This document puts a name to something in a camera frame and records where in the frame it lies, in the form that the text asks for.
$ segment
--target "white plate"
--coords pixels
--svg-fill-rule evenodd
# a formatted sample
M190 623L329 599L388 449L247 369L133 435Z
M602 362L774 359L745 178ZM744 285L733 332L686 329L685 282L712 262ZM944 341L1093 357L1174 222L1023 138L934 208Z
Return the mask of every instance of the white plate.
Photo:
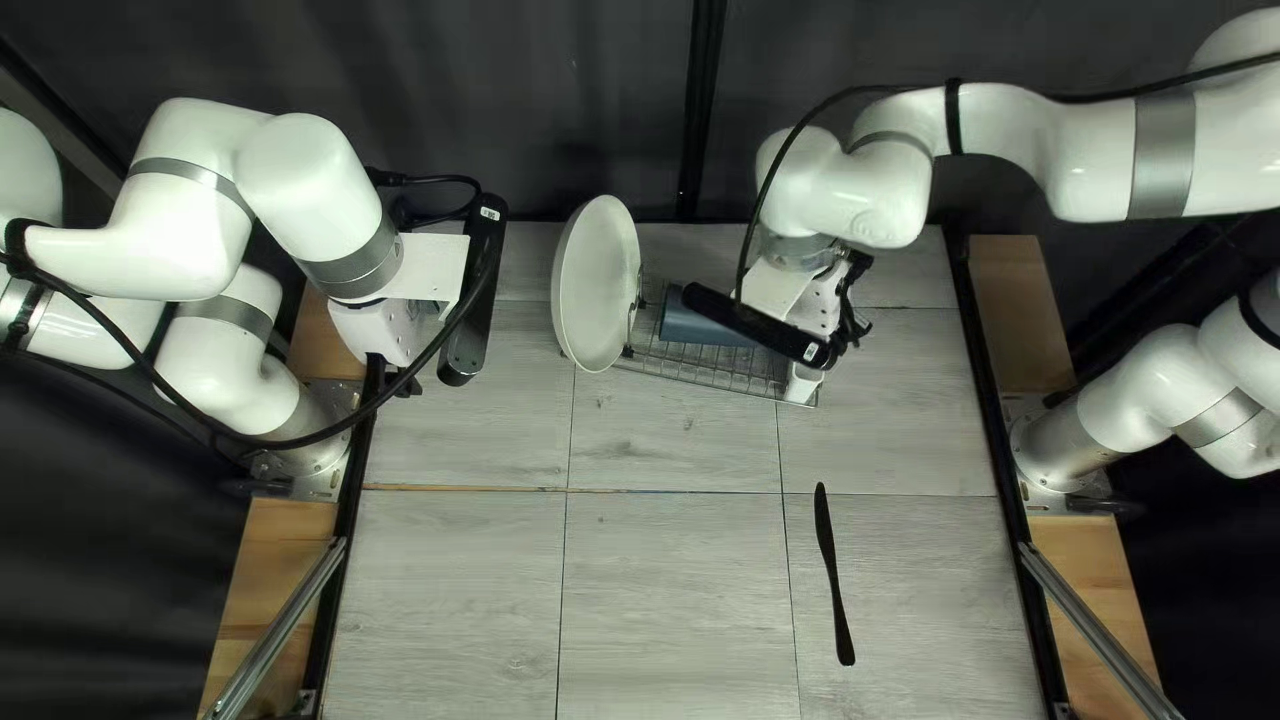
M564 355L588 373L622 354L635 318L640 241L626 205L602 195L564 225L552 265L552 322Z

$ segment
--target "gray tile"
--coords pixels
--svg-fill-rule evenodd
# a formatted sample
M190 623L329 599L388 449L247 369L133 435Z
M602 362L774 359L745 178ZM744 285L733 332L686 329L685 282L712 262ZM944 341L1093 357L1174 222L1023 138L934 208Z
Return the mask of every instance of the gray tile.
M778 496L573 493L559 717L799 717Z
M556 716L564 496L367 491L324 716Z
M773 405L626 370L579 372L570 487L781 492Z
M951 263L938 225L925 225L920 237L906 247L861 250L876 261L854 283L854 307L957 306Z
M829 497L858 655L844 667L813 497L785 497L806 720L1043 717L996 498Z
M564 223L512 223L502 245L499 300L552 301L552 263Z
M787 492L995 495L956 310L867 311L818 407L778 407Z
M365 479L426 486L563 487L573 364L549 302L497 302L484 370L461 388L435 364L422 395L378 413Z

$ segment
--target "white robotic arm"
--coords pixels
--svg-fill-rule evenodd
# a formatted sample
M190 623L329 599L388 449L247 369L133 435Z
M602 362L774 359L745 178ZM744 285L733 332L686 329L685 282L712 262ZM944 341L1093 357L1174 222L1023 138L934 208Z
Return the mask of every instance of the white robotic arm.
M1190 70L1280 50L1280 9L1224 24ZM1053 214L1096 223L1243 213L1280 204L1280 67L1271 64L1139 97L1068 104L998 83L957 90L960 145L1023 168ZM948 155L942 87L868 108L849 150L805 128L783 158L762 220L782 237L823 233L870 247L919 234L933 158ZM788 131L756 155L763 181Z
M476 255L500 247L506 208L492 195L480 196L483 217L467 225L483 236L477 252L466 234L398 233L346 136L315 115L273 117L193 99L164 102L110 220L96 229L55 227L58 164L31 123L0 109L0 220L10 264L24 254L88 293L137 347L150 342L165 301L178 301L156 372L205 415L264 442L307 436L338 418L265 354L282 292L275 278L241 263L255 218L332 299L352 352L361 360L379 352L401 366L434 329L421 301L443 304L443 319L463 283L480 282ZM0 291L0 341L101 369L132 363L70 297L22 275L6 278ZM461 333L466 347L449 355L467 355L467 370L449 374L452 384L483 365L488 320L477 323L476 315L458 320L470 323ZM271 474L328 478L348 438L333 433L276 450L266 466Z
M1276 50L1280 9L1257 10L1213 32L1190 70ZM824 129L800 131L760 209L769 233L742 279L742 301L828 337L829 320L819 322L838 306L838 297L823 296L835 287L831 275L847 268L840 243L895 249L915 240L933 159L960 149L1023 168L1066 220L1212 215L1280 205L1277 128L1280 64L1089 104L997 83L959 86L952 108L942 87L902 92L868 108L847 147ZM762 145L758 183L790 132ZM1171 434L1230 477L1280 469L1276 277L1243 302L1224 304L1198 331L1152 333L1078 397L1020 419L1012 441L1023 474L1071 492L1093 470ZM787 398L804 400L820 382L822 373L792 363Z

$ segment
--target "wire dish rack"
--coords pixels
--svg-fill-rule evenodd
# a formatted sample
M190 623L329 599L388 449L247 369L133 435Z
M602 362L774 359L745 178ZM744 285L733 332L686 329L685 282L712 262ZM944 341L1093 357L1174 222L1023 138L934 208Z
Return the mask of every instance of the wire dish rack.
M774 402L817 407L818 392L805 404L782 400L787 359L764 347L730 347L695 342L667 342L658 337L667 282L641 277L635 323L614 368L695 386L763 397Z

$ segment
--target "metal rail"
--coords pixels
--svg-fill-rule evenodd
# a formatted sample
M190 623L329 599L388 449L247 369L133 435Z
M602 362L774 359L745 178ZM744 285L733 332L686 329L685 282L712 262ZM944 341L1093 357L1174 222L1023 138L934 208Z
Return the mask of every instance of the metal rail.
M346 556L347 538L334 538L329 542L329 548L307 570L306 577L293 589L289 600L284 601L284 606L276 612L270 626L253 644L253 650L248 651L244 661L236 669L236 674L227 680L227 687L218 693L218 698L205 711L204 720L236 720L239 716L253 696L253 691L271 669L271 664L284 650L284 643L293 634L302 614L311 605L311 601L320 596L320 591L324 589Z
M1041 555L1034 544L1028 542L1018 543L1018 553L1023 566L1044 589L1044 594L1052 598L1068 620L1075 625L1075 629L1080 630L1084 641L1102 659L1102 662L1124 689L1133 696L1134 702L1147 717L1152 720L1184 720L1183 714L1174 707L1174 703L1169 702L1160 687L1151 682L1151 678L1116 642L1115 635L1098 620L1098 616L1089 610L1080 596L1075 594L1066 579L1057 574L1053 564Z

